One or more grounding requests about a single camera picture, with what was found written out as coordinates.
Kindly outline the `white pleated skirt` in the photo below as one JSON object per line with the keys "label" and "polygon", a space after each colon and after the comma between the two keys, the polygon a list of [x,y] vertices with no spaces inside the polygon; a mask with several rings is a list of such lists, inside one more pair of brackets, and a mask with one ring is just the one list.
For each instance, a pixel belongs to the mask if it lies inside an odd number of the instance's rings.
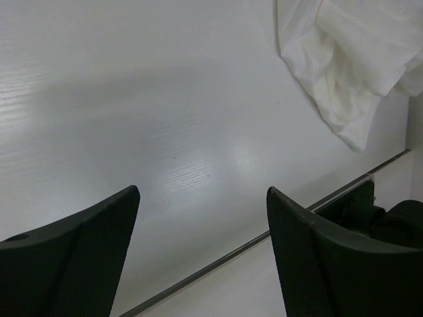
{"label": "white pleated skirt", "polygon": [[278,1],[281,58],[332,132],[365,149],[381,99],[422,92],[421,1]]}

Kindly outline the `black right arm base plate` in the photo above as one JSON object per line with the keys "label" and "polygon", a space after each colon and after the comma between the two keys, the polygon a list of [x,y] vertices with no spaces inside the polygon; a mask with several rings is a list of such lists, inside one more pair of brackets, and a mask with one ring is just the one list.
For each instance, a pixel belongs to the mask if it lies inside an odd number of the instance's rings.
{"label": "black right arm base plate", "polygon": [[345,229],[370,236],[371,227],[386,210],[374,204],[374,182],[366,180],[344,191],[315,210],[315,213]]}

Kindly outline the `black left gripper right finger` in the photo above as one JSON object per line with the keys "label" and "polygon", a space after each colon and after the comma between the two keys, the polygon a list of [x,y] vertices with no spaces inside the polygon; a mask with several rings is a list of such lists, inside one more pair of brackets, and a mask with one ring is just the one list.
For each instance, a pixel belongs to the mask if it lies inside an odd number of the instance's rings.
{"label": "black left gripper right finger", "polygon": [[345,229],[273,187],[266,207],[288,316],[422,315],[422,248]]}

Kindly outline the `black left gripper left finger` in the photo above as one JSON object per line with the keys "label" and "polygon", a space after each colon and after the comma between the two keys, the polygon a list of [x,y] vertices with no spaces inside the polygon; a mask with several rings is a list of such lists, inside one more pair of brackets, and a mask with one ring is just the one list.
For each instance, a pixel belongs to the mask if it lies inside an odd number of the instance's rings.
{"label": "black left gripper left finger", "polygon": [[140,194],[129,186],[1,242],[2,316],[109,316]]}

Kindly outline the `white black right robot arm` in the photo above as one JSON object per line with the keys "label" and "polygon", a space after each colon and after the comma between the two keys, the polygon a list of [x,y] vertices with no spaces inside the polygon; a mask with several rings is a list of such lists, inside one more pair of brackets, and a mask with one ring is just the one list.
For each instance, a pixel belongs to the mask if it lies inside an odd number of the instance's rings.
{"label": "white black right robot arm", "polygon": [[383,242],[422,248],[422,202],[405,200],[377,220],[369,235]]}

